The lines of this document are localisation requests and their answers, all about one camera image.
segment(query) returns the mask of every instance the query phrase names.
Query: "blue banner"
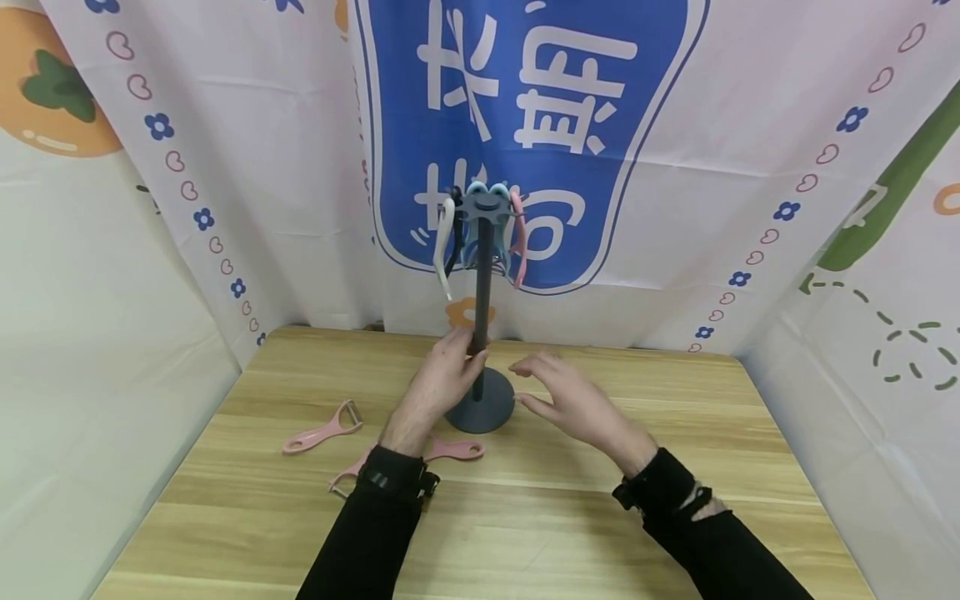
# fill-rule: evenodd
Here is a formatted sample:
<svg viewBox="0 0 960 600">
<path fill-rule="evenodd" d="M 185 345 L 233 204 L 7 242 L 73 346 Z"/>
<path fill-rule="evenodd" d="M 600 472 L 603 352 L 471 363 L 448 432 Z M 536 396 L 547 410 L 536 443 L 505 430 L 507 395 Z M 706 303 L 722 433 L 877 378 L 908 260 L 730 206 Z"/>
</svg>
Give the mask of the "blue banner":
<svg viewBox="0 0 960 600">
<path fill-rule="evenodd" d="M 523 289 L 587 285 L 708 1 L 354 0 L 384 252 L 432 271 L 447 190 L 506 181 L 525 197 Z"/>
</svg>

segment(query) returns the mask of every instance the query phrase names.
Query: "pink peeler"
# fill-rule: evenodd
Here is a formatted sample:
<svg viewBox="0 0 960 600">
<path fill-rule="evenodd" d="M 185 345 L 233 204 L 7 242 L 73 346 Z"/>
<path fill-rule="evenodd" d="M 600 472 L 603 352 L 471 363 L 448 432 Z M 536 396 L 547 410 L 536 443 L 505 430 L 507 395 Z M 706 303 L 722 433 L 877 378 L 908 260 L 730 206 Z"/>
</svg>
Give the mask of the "pink peeler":
<svg viewBox="0 0 960 600">
<path fill-rule="evenodd" d="M 523 203 L 517 192 L 510 192 L 510 202 L 514 205 L 514 212 L 517 214 L 514 221 L 516 243 L 510 248 L 510 252 L 520 255 L 520 266 L 516 269 L 516 277 L 514 277 L 514 288 L 519 289 L 523 284 L 523 276 L 527 273 L 527 218 L 523 216 Z"/>
<path fill-rule="evenodd" d="M 353 420 L 353 426 L 351 427 L 344 427 L 340 424 L 340 415 L 345 410 L 349 414 L 350 419 Z M 301 452 L 306 452 L 323 440 L 353 433 L 362 426 L 363 420 L 360 419 L 360 411 L 357 410 L 356 404 L 353 403 L 353 400 L 344 400 L 344 403 L 341 404 L 337 412 L 333 414 L 333 418 L 330 419 L 329 423 L 317 429 L 298 433 L 283 444 L 282 452 L 288 456 L 291 454 L 300 454 Z"/>
<path fill-rule="evenodd" d="M 472 461 L 480 458 L 484 455 L 484 452 L 487 451 L 482 444 L 473 440 L 465 440 L 463 442 L 444 442 L 437 436 L 430 434 L 430 442 L 430 451 L 423 455 L 423 461 L 425 463 L 435 461 L 438 458 L 454 458 L 458 461 Z M 371 444 L 370 447 L 363 451 L 363 454 L 360 456 L 357 462 L 353 463 L 343 472 L 338 473 L 336 477 L 331 479 L 330 486 L 327 488 L 327 491 L 335 493 L 346 500 L 349 494 L 337 487 L 337 484 L 340 483 L 340 480 L 344 477 L 357 477 L 360 474 L 360 468 L 364 466 L 364 463 L 367 462 L 367 459 L 370 457 L 371 450 L 373 450 L 377 444 L 377 442 Z"/>
</svg>

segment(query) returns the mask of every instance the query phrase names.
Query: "person's right hand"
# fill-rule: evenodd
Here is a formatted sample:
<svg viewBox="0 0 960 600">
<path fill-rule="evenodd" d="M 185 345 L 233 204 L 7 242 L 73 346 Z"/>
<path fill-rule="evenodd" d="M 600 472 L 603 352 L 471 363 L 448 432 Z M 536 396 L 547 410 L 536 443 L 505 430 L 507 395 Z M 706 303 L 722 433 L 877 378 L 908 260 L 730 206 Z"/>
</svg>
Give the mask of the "person's right hand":
<svg viewBox="0 0 960 600">
<path fill-rule="evenodd" d="M 553 399 L 550 403 L 521 393 L 516 401 L 571 438 L 607 454 L 628 477 L 641 472 L 657 454 L 657 443 L 650 434 L 630 423 L 600 388 L 559 356 L 538 352 L 510 370 L 539 379 Z"/>
</svg>

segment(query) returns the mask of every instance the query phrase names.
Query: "round stand base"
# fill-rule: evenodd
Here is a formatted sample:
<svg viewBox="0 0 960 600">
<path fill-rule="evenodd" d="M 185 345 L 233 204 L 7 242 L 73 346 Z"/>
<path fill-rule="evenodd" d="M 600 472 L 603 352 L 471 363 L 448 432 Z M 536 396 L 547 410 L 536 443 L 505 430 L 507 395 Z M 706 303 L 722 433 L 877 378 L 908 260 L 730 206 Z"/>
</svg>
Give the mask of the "round stand base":
<svg viewBox="0 0 960 600">
<path fill-rule="evenodd" d="M 473 391 L 446 413 L 451 425 L 467 433 L 490 433 L 514 413 L 514 386 L 499 372 L 484 368 L 483 397 L 475 401 Z"/>
</svg>

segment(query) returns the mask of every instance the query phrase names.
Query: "wooden table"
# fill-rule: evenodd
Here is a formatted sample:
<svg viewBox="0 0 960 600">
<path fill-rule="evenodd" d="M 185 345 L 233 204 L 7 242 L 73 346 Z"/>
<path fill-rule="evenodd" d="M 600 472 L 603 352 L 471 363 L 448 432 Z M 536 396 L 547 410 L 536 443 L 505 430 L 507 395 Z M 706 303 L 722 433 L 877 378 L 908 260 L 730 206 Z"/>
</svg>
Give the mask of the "wooden table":
<svg viewBox="0 0 960 600">
<path fill-rule="evenodd" d="M 343 500 L 326 482 L 380 434 L 433 340 L 274 331 L 100 585 L 97 600 L 289 600 Z M 542 347 L 496 342 L 507 366 Z M 750 378 L 724 356 L 554 348 L 714 487 L 818 600 L 873 598 Z M 363 428 L 299 456 L 279 449 L 353 398 Z M 442 422 L 447 440 L 470 436 Z M 699 598 L 610 496 L 620 474 L 518 406 L 479 461 L 442 459 L 395 598 Z"/>
</svg>

